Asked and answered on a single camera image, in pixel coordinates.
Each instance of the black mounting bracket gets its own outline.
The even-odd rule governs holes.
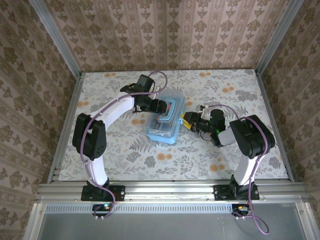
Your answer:
[[[90,182],[86,182],[87,186],[83,186],[81,193],[81,201],[84,202],[112,202],[112,196],[97,186],[92,185]],[[109,180],[104,188],[109,189],[115,196],[117,202],[123,202],[126,196],[126,187],[122,185],[109,185]]]
[[[251,185],[251,200],[260,200],[259,191],[257,185],[254,183]],[[213,194],[215,201],[226,201],[226,200],[249,200],[248,191],[244,191],[241,194],[233,196],[231,194],[230,185],[214,185]]]
[[[74,133],[72,137],[72,145],[76,151],[80,153],[82,138],[85,129],[91,121],[91,116],[81,113],[75,122]],[[94,120],[89,127],[91,133],[87,133],[83,145],[83,154],[90,158],[91,161],[97,159],[104,154],[107,147],[106,126],[102,120]]]

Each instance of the cable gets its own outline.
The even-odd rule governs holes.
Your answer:
[[[249,178],[249,192],[248,192],[248,203],[249,203],[249,208],[251,210],[251,215],[247,215],[245,216],[245,218],[253,218],[253,221],[256,225],[256,227],[259,229],[259,231],[264,234],[264,235],[268,235],[269,234],[269,226],[267,225],[267,223],[265,221],[263,221],[260,217],[255,216],[254,213],[254,207],[252,204],[252,199],[251,199],[251,184],[252,184],[252,178],[254,177],[256,170],[258,169],[258,165],[260,163],[260,159],[266,154],[267,150],[268,150],[268,141],[267,141],[267,137],[265,135],[265,133],[263,132],[263,130],[261,129],[261,127],[258,125],[258,123],[256,121],[254,121],[253,119],[251,119],[250,117],[244,116],[242,118],[240,118],[240,120],[242,119],[246,119],[248,121],[250,121],[251,123],[253,123],[255,125],[255,127],[259,130],[259,132],[262,135],[263,141],[264,141],[264,151],[263,153],[257,158],[257,160],[255,161],[254,167],[252,169],[252,173],[250,175]],[[263,231],[262,228],[259,226],[257,219],[260,220],[266,227],[266,231]]]
[[[154,92],[133,92],[133,93],[129,93],[129,94],[126,94],[126,95],[123,95],[117,99],[115,99],[114,101],[112,101],[111,103],[109,103],[106,107],[104,107],[100,112],[98,112],[90,121],[89,123],[87,124],[87,126],[85,127],[84,129],[84,132],[83,132],[83,136],[82,136],[82,139],[81,139],[81,145],[80,145],[80,158],[82,160],[82,162],[85,164],[85,170],[90,178],[90,180],[92,181],[92,183],[97,186],[98,188],[100,188],[101,190],[104,190],[104,191],[107,191],[111,196],[112,196],[112,207],[110,208],[110,211],[108,212],[108,214],[105,215],[105,218],[108,217],[113,209],[114,209],[114,206],[115,206],[115,202],[116,202],[116,198],[115,198],[115,195],[107,188],[99,185],[96,181],[93,180],[93,177],[89,171],[89,165],[88,165],[88,160],[85,160],[85,157],[84,157],[84,145],[85,145],[85,140],[86,140],[86,136],[87,136],[87,133],[88,133],[88,130],[91,126],[91,124],[93,123],[93,121],[100,116],[100,114],[104,113],[108,108],[110,108],[113,104],[115,104],[116,102],[124,99],[124,98],[127,98],[129,96],[135,96],[135,95],[151,95],[151,94],[159,94],[163,89],[166,88],[167,84],[168,84],[168,77],[167,75],[162,72],[162,71],[153,71],[149,74],[148,77],[150,77],[151,75],[153,74],[156,74],[156,73],[160,73],[164,76],[165,78],[165,84],[162,88],[160,88],[158,91],[154,91]]]
[[[202,133],[203,131],[201,130],[200,132],[199,132],[199,134],[200,134],[200,137],[203,139],[203,140],[205,140],[205,141],[208,141],[208,142],[211,142],[211,140],[208,140],[208,139],[204,139],[204,137],[201,135],[201,133]]]
[[[120,198],[119,198],[118,194],[116,192],[113,192],[113,195],[115,198],[117,198],[116,204],[119,203]]]
[[[156,86],[156,82],[155,82],[155,81],[153,81],[153,89],[152,89],[151,93],[153,93],[153,92],[154,92],[154,90],[155,90],[155,86]]]
[[[227,106],[227,105],[223,105],[223,104],[215,104],[215,105],[211,105],[211,106],[208,106],[208,107],[205,107],[205,108],[214,108],[214,107],[225,107],[227,109],[230,109],[234,115],[236,116],[237,119],[239,119],[239,116],[238,114],[236,113],[235,110],[233,110],[230,106]]]
[[[237,215],[238,217],[240,217],[240,218],[242,218],[243,216],[242,215],[240,215],[239,213],[237,213],[236,211],[233,211],[232,212],[233,214],[235,214],[235,215]]]
[[[98,219],[97,211],[98,211],[99,209],[101,209],[102,207],[103,207],[103,206],[97,206],[97,207],[94,209],[93,216],[95,217],[95,219]]]

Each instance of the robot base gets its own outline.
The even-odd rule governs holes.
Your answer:
[[[81,201],[84,202],[112,202],[112,196],[107,192],[104,191],[97,186],[92,185],[90,182],[86,182],[87,186],[83,186],[82,194],[81,194]],[[122,185],[109,185],[109,178],[108,181],[103,185],[104,188],[109,189],[113,192],[115,196],[115,200],[117,202],[123,202],[125,200],[126,195],[126,187]]]
[[[231,176],[231,181],[229,185],[215,185],[213,186],[214,199],[216,201],[225,200],[249,200],[249,184],[238,185],[234,178]],[[258,187],[255,182],[251,183],[251,200],[259,200]]]

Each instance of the transparent plastic lid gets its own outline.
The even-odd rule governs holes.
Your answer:
[[[180,124],[179,118],[185,110],[186,98],[181,90],[165,89],[158,95],[157,99],[166,102],[166,112],[151,114],[145,125],[145,132],[148,135],[171,138],[175,133],[177,124]]]

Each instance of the white curved arm link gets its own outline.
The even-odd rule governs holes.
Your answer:
[[[226,145],[230,145],[236,142],[236,138],[235,135],[231,129],[231,127],[227,128],[226,130],[220,132],[218,134],[218,138],[219,141],[221,143],[222,146],[226,146]],[[262,156],[259,160],[259,163],[261,163],[261,160],[264,158],[265,156]],[[235,181],[240,185],[240,186],[244,186],[249,184],[249,180],[250,180],[250,175],[254,169],[256,160],[257,160],[258,156],[254,157],[253,159],[250,159],[249,157],[243,155],[241,153],[241,157],[240,157],[240,161],[238,164],[237,169],[235,170],[233,176]],[[255,174],[253,175],[252,178],[252,182],[255,180]]]
[[[120,92],[115,99],[120,98],[123,95],[126,95],[126,92]],[[104,105],[99,110],[91,113],[91,116],[95,116],[97,113],[99,113],[104,107],[106,107],[108,104]],[[96,118],[97,121],[102,120],[105,125],[105,131],[109,128],[109,126],[117,120],[122,114],[124,114],[126,111],[132,109],[135,106],[135,99],[131,96],[125,97],[112,106],[110,106],[104,113],[101,114],[98,118]],[[91,173],[92,179],[99,184],[100,186],[104,185],[107,180],[108,176],[105,171],[104,166],[104,156],[100,156],[93,161],[89,160],[87,162],[89,165],[89,171]]]

